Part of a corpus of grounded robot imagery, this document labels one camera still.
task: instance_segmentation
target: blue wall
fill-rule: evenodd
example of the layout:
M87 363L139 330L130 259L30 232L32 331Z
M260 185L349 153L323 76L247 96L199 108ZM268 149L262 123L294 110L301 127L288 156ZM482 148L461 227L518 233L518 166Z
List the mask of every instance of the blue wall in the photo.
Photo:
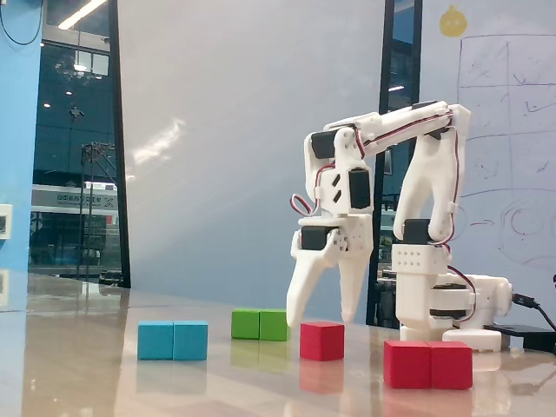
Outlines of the blue wall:
M9 0L2 14L10 35L30 41L40 10L40 0ZM14 206L12 238L0 248L0 268L27 270L40 42L41 36L19 46L0 29L0 203Z

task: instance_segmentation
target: red cube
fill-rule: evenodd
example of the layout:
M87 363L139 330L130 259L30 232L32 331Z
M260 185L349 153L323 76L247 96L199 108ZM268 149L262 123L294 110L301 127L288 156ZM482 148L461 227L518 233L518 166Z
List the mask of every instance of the red cube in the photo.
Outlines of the red cube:
M313 361L344 358L344 325L329 322L301 324L300 357Z
M424 341L385 341L384 382L391 388L430 388L431 347Z
M473 386L473 350L461 341L430 341L433 388Z

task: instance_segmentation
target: wall switch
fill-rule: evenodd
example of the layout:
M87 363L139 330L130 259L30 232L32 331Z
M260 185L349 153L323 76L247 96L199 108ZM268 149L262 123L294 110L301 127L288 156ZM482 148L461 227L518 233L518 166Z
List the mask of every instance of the wall switch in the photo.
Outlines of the wall switch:
M13 206L11 204L0 204L0 240L11 238L12 217Z

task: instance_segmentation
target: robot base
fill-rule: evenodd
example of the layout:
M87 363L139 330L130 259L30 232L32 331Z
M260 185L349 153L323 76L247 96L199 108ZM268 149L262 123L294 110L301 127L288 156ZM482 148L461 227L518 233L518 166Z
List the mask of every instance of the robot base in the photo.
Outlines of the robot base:
M418 328L400 327L401 341L441 341L445 328L422 330Z
M502 333L478 328L455 329L445 332L442 335L442 340L462 341L472 350L480 352L499 352L502 346Z

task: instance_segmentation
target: wooden block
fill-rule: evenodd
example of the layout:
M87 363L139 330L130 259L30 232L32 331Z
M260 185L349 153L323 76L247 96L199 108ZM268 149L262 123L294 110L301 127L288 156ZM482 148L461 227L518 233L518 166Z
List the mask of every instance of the wooden block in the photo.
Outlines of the wooden block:
M174 322L174 361L205 361L209 344L206 321Z
M288 341L291 332L286 322L286 310L266 309L259 312L259 339Z
M137 329L139 361L170 361L174 349L172 321L140 321Z
M232 339L259 339L259 310L235 308L232 311Z
M385 341L384 382L391 388L430 388L431 347L424 341Z
M469 389L473 386L473 350L461 341L430 341L433 388Z
M301 324L300 357L312 361L338 361L344 358L345 328L326 321Z

